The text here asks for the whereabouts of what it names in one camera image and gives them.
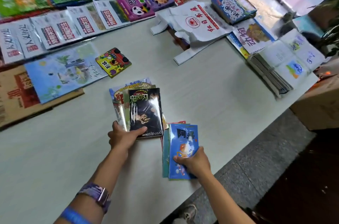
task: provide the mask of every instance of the pant leg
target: pant leg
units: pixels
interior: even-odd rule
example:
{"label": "pant leg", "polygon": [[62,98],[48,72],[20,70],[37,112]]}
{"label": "pant leg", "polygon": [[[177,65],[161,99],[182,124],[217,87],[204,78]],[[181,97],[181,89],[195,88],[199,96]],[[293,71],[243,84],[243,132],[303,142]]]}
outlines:
{"label": "pant leg", "polygon": [[184,219],[175,219],[172,224],[187,224]]}

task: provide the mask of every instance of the white tabletop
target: white tabletop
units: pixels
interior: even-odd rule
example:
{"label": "white tabletop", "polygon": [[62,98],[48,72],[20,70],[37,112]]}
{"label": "white tabletop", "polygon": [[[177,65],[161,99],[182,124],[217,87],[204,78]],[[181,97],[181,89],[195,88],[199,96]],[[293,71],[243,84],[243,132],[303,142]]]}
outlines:
{"label": "white tabletop", "polygon": [[[161,91],[168,122],[199,127],[217,172],[312,84],[276,101],[273,93],[223,38],[178,66],[182,52],[168,32],[152,36],[154,19],[104,34],[101,52],[117,47],[132,66],[86,87],[85,95],[0,132],[0,223],[52,223],[109,152],[116,120],[108,89],[150,77]],[[159,223],[198,187],[162,178],[159,139],[136,142],[103,223]]]}

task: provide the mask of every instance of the person's left hand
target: person's left hand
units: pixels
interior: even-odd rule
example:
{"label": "person's left hand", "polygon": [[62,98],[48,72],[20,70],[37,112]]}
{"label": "person's left hand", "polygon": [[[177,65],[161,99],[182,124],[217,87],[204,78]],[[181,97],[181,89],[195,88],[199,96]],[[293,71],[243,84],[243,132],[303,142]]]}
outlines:
{"label": "person's left hand", "polygon": [[112,127],[113,131],[108,132],[111,149],[117,147],[125,151],[128,151],[128,149],[134,144],[137,136],[142,135],[147,130],[147,127],[141,127],[137,130],[127,132],[118,124],[117,121],[113,122]]}

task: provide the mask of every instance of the gray tile floor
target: gray tile floor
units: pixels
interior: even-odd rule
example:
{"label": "gray tile floor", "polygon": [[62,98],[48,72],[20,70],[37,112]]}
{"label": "gray tile floor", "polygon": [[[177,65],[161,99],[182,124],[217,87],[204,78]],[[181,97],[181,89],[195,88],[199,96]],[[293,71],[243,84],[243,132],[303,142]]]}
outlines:
{"label": "gray tile floor", "polygon": [[[308,131],[288,109],[220,169],[215,177],[236,203],[244,208],[253,208],[314,137],[315,134]],[[195,224],[212,224],[216,221],[202,188],[179,209],[190,203],[198,209]]]}

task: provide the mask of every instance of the shoe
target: shoe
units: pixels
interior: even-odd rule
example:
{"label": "shoe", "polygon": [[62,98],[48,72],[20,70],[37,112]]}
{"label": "shoe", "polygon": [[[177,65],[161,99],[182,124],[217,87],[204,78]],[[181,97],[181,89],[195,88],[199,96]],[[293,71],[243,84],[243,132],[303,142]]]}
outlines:
{"label": "shoe", "polygon": [[186,222],[192,221],[197,214],[197,207],[194,204],[189,204],[180,214],[180,218],[185,219]]}

